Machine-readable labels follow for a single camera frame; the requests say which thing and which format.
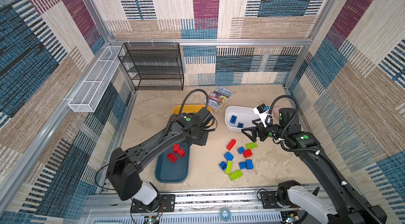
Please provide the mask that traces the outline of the green lego brick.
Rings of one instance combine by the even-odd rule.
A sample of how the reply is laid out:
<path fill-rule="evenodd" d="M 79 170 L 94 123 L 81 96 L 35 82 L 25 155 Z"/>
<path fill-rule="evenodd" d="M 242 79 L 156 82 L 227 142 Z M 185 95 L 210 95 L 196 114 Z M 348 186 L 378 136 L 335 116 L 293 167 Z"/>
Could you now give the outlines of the green lego brick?
<path fill-rule="evenodd" d="M 247 150 L 255 149 L 258 147 L 256 142 L 250 142 L 245 144 Z"/>

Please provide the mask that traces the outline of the small blue lego brick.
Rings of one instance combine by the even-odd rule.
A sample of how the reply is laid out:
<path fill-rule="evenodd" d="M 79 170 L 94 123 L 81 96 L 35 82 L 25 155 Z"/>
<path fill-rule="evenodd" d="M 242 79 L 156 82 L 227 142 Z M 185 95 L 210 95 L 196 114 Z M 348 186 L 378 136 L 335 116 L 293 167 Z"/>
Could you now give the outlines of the small blue lego brick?
<path fill-rule="evenodd" d="M 238 148 L 238 150 L 237 150 L 237 152 L 238 152 L 239 154 L 243 154 L 244 151 L 245 151 L 244 147 L 240 147 L 240 148 Z"/>

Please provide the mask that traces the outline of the red square lego brick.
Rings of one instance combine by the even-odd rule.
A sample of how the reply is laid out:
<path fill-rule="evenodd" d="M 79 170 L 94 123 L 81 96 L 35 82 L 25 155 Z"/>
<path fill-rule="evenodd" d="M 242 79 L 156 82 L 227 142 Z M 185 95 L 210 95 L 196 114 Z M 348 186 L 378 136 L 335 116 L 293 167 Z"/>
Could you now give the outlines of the red square lego brick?
<path fill-rule="evenodd" d="M 180 148 L 179 150 L 177 150 L 176 152 L 180 158 L 183 158 L 186 155 L 186 152 L 184 149 Z"/>

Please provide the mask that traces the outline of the red long lego brick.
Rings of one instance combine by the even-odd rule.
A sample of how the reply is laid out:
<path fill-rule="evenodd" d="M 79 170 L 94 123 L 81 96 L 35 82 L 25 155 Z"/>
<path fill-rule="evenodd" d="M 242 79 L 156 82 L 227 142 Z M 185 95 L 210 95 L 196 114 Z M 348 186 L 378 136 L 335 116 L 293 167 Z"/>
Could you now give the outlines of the red long lego brick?
<path fill-rule="evenodd" d="M 226 149 L 227 149 L 228 151 L 230 151 L 230 150 L 235 146 L 235 144 L 236 144 L 236 140 L 235 140 L 235 139 L 232 139 L 232 140 L 228 143 Z"/>

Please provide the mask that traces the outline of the blue tall brick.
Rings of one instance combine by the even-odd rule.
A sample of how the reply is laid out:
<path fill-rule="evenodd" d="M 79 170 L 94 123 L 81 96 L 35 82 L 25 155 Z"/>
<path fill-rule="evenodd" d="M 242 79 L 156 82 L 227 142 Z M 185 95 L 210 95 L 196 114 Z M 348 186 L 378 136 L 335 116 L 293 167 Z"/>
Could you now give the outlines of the blue tall brick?
<path fill-rule="evenodd" d="M 246 160 L 246 168 L 247 168 L 248 170 L 252 170 L 252 169 L 254 168 L 254 165 L 253 165 L 253 161 L 252 161 L 252 160 Z"/>

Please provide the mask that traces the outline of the green long brick bottom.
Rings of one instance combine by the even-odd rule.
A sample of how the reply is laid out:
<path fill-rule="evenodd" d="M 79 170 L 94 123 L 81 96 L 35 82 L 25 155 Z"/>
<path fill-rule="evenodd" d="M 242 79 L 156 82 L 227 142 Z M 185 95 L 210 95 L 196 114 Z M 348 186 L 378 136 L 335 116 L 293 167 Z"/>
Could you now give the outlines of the green long brick bottom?
<path fill-rule="evenodd" d="M 235 180 L 241 178 L 242 176 L 243 176 L 243 173 L 242 173 L 241 170 L 236 170 L 236 171 L 231 172 L 229 174 L 229 178 L 230 178 L 231 181 L 235 181 Z"/>

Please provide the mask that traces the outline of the green long brick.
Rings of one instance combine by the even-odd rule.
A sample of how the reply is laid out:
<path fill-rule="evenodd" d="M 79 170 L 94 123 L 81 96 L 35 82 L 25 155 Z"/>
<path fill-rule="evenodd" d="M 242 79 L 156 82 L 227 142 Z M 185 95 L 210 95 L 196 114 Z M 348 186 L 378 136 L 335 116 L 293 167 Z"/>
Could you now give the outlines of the green long brick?
<path fill-rule="evenodd" d="M 231 174 L 231 172 L 232 172 L 232 165 L 233 165 L 232 161 L 228 161 L 228 162 L 227 162 L 227 164 L 226 164 L 226 169 L 225 169 L 225 173 L 226 173 L 226 174 Z"/>
<path fill-rule="evenodd" d="M 235 180 L 241 178 L 242 176 L 243 176 L 243 173 L 242 173 L 241 170 L 236 170 L 236 171 L 231 172 L 229 174 L 229 178 L 230 178 L 231 181 L 235 181 Z"/>

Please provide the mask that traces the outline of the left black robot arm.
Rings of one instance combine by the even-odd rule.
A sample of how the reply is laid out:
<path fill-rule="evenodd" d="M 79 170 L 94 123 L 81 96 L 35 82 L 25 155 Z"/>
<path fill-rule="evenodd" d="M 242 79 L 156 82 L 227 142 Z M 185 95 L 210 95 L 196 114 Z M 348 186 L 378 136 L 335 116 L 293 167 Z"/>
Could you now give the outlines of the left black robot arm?
<path fill-rule="evenodd" d="M 161 193 L 152 183 L 143 181 L 140 173 L 153 159 L 176 144 L 206 145 L 209 133 L 215 131 L 212 126 L 216 119 L 208 110 L 208 105 L 196 113 L 185 113 L 185 104 L 183 102 L 179 112 L 169 117 L 163 130 L 127 150 L 115 149 L 109 163 L 102 166 L 106 169 L 111 190 L 122 201 L 141 203 L 147 212 L 162 209 Z"/>

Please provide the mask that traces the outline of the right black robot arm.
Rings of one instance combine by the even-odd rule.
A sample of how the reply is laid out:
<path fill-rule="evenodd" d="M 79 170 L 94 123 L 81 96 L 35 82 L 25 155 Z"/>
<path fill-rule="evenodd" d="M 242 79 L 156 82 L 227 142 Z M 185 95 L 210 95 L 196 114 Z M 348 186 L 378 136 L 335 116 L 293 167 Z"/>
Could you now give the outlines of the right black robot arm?
<path fill-rule="evenodd" d="M 298 206 L 322 224 L 384 224 L 387 214 L 379 205 L 371 205 L 359 194 L 327 156 L 320 142 L 310 132 L 301 130 L 298 119 L 298 101 L 291 95 L 276 98 L 289 98 L 294 108 L 282 108 L 278 112 L 279 123 L 273 122 L 273 108 L 261 104 L 253 109 L 258 119 L 253 126 L 242 129 L 252 142 L 272 138 L 275 144 L 294 153 L 305 163 L 328 194 L 331 204 L 327 205 L 316 195 L 309 193 L 295 180 L 278 184 L 277 204 L 282 208 Z"/>

